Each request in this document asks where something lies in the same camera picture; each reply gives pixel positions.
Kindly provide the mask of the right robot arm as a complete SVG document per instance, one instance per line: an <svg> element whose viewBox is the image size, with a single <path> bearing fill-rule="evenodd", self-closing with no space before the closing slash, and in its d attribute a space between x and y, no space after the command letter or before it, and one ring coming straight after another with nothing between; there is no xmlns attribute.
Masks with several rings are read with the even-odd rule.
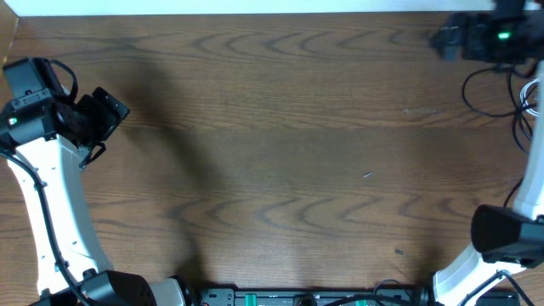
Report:
<svg viewBox="0 0 544 306"><path fill-rule="evenodd" d="M543 263L543 11L524 0L501 0L489 13L455 13L433 34L442 60L487 63L506 75L514 134L530 142L524 175L501 206L480 205L468 246L409 305L508 305L531 300L513 278Z"/></svg>

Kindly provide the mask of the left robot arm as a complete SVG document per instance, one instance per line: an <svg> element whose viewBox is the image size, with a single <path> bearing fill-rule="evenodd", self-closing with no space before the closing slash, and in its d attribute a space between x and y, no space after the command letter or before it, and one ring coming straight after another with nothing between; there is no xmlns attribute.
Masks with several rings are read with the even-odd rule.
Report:
<svg viewBox="0 0 544 306"><path fill-rule="evenodd" d="M188 292L170 277L149 283L115 270L94 229L82 171L128 116L118 99L96 88L65 89L55 59L26 58L3 67L13 94L1 112L1 155L25 200L38 260L40 305L186 305Z"/></svg>

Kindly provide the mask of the cardboard box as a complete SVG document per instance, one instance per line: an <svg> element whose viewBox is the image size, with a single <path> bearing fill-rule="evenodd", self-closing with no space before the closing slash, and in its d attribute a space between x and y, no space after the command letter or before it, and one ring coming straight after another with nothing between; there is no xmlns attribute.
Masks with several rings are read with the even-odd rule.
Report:
<svg viewBox="0 0 544 306"><path fill-rule="evenodd" d="M13 41L17 27L19 24L19 16L1 0L0 4L0 48L1 48L1 65L4 65L9 56L10 49L13 46Z"/></svg>

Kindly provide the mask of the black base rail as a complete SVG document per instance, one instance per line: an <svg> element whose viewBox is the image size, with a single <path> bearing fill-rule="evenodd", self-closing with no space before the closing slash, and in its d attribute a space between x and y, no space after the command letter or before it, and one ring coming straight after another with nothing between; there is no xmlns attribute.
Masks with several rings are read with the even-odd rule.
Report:
<svg viewBox="0 0 544 306"><path fill-rule="evenodd" d="M364 291L242 291L232 288L207 288L199 291L201 305L209 306L295 306L295 305L327 305L340 299L359 295L379 295L411 305L438 305L429 302L429 294L425 289L400 289L385 287ZM390 301L360 300L344 305L399 305ZM507 291L491 291L479 297L477 306L519 306L517 293Z"/></svg>

